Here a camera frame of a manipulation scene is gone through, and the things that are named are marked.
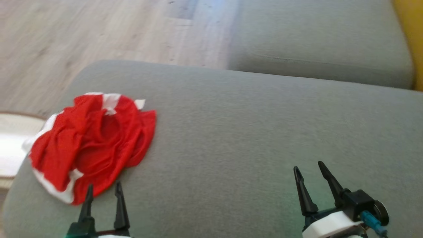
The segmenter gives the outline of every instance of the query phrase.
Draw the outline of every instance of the gray upholstery fabric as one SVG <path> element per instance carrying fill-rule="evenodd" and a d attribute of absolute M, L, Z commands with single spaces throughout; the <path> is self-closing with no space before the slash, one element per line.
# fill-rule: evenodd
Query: gray upholstery fabric
<path fill-rule="evenodd" d="M 319 160 L 344 187 L 387 206 L 390 237 L 423 235 L 420 92 L 102 61 L 80 73 L 56 111 L 90 91 L 146 99 L 145 109 L 157 110 L 147 156 L 120 176 L 134 237 L 299 238 L 295 165 L 320 209 L 333 207 Z M 25 161 L 6 198 L 5 232 L 62 237 L 79 211 L 51 197 Z M 95 198 L 98 229 L 112 228 L 114 212 L 113 189 Z"/>
<path fill-rule="evenodd" d="M 229 69 L 412 87 L 412 61 L 390 1 L 240 2 Z"/>

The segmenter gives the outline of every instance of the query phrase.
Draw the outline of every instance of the blue connector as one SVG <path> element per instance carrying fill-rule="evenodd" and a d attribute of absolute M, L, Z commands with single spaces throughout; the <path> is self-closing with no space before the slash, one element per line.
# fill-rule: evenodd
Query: blue connector
<path fill-rule="evenodd" d="M 379 237 L 387 238 L 388 231 L 381 225 L 380 221 L 376 219 L 370 212 L 363 211 L 360 215 L 361 220 L 373 229 Z"/>

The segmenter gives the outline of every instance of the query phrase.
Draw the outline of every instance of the gray ottoman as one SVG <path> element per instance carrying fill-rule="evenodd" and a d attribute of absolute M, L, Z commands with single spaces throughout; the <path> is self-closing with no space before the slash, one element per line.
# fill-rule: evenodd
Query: gray ottoman
<path fill-rule="evenodd" d="M 157 110 L 146 157 L 120 176 L 136 238 L 300 238 L 293 167 L 320 209 L 334 203 L 319 160 L 344 187 L 384 202 L 390 237 L 423 235 L 420 92 L 101 61 L 80 73 L 56 111 L 89 91 L 146 99 L 144 108 Z M 113 227 L 115 206 L 113 188 L 94 199 L 97 229 Z M 9 238 L 63 237 L 79 212 L 50 196 L 26 160 L 4 229 Z"/>
<path fill-rule="evenodd" d="M 243 0 L 229 69 L 410 89 L 389 0 Z"/>

